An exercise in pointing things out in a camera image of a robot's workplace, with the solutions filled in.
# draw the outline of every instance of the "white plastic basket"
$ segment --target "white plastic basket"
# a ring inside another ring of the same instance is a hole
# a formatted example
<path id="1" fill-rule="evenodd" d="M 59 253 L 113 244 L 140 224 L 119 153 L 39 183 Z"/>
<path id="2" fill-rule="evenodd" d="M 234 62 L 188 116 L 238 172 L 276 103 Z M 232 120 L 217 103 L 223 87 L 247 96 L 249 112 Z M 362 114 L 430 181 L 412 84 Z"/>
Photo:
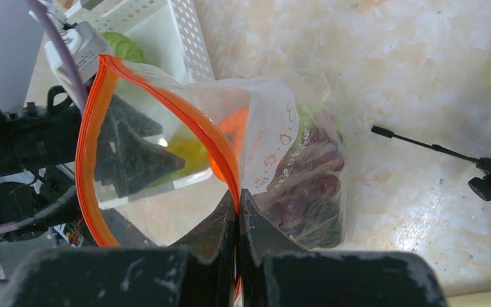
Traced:
<path id="1" fill-rule="evenodd" d="M 129 37 L 142 48 L 148 64 L 179 83 L 215 80 L 192 0 L 125 0 L 103 15 L 78 1 L 65 15 L 69 23 L 87 21 L 97 31 Z"/>

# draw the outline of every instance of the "orange zipper seal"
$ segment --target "orange zipper seal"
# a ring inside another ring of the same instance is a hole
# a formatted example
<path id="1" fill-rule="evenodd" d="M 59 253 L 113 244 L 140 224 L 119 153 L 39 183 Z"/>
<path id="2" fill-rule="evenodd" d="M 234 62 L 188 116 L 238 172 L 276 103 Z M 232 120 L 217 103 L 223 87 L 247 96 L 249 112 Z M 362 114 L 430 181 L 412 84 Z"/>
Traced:
<path id="1" fill-rule="evenodd" d="M 97 138 L 119 78 L 148 92 L 186 124 L 204 144 L 229 186 L 237 213 L 240 199 L 238 161 L 229 141 L 219 128 L 199 109 L 182 97 L 150 84 L 146 78 L 127 67 L 122 59 L 101 54 L 97 76 L 90 91 L 84 120 L 80 128 L 75 167 L 80 208 L 97 244 L 99 246 L 119 246 L 102 217 L 93 185 Z"/>

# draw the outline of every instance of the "plastic zipper bag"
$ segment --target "plastic zipper bag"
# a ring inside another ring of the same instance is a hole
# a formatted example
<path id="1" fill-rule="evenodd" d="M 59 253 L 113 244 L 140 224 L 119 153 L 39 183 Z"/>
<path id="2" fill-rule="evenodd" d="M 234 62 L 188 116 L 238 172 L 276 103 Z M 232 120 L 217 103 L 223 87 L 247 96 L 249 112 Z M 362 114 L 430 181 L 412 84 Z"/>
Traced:
<path id="1" fill-rule="evenodd" d="M 76 158 L 95 240 L 118 245 L 101 210 L 215 174 L 236 210 L 248 189 L 295 242 L 334 247 L 343 240 L 346 171 L 328 88 L 310 70 L 181 85 L 157 67 L 101 55 Z"/>

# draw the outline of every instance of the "marble countertop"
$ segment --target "marble countertop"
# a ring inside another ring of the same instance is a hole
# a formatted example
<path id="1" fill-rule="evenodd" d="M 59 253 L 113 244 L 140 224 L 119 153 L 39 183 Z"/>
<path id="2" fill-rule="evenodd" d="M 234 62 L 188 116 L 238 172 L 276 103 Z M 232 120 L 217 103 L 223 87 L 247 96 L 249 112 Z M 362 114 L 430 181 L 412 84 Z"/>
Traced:
<path id="1" fill-rule="evenodd" d="M 468 162 L 369 132 L 376 123 L 466 155 L 491 157 L 491 1 L 195 4 L 217 79 L 290 66 L 317 68 L 329 78 L 347 124 L 352 174 L 347 239 L 338 249 L 417 253 L 447 296 L 491 290 L 491 202 L 467 187 L 481 173 Z M 39 56 L 28 100 L 43 101 L 56 84 L 44 62 Z M 207 196 L 198 208 L 186 206 L 190 188 L 221 195 L 225 190 L 210 179 L 161 199 L 186 222 L 164 216 L 166 207 L 157 204 L 135 204 L 122 213 L 147 233 L 171 233 L 175 240 L 219 201 Z"/>

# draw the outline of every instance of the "white connector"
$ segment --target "white connector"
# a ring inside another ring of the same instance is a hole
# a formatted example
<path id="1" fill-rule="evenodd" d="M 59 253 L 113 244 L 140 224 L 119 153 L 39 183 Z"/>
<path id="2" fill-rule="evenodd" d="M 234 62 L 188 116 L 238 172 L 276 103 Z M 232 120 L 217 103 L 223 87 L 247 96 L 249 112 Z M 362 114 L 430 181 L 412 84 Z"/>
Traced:
<path id="1" fill-rule="evenodd" d="M 114 54 L 112 47 L 106 40 L 86 21 L 74 24 L 73 28 L 66 28 L 67 18 L 65 9 L 58 4 L 49 4 L 39 0 L 48 10 L 48 16 L 61 34 L 61 38 L 66 44 L 67 49 L 72 55 L 76 68 L 80 73 L 82 83 L 89 81 L 96 73 L 98 68 L 98 55 Z M 33 12 L 29 11 L 30 16 L 35 20 Z M 68 77 L 63 61 L 59 56 L 52 42 L 44 43 L 44 51 L 50 66 L 50 70 L 56 76 L 60 85 L 65 89 L 70 98 L 78 104 L 72 82 Z"/>

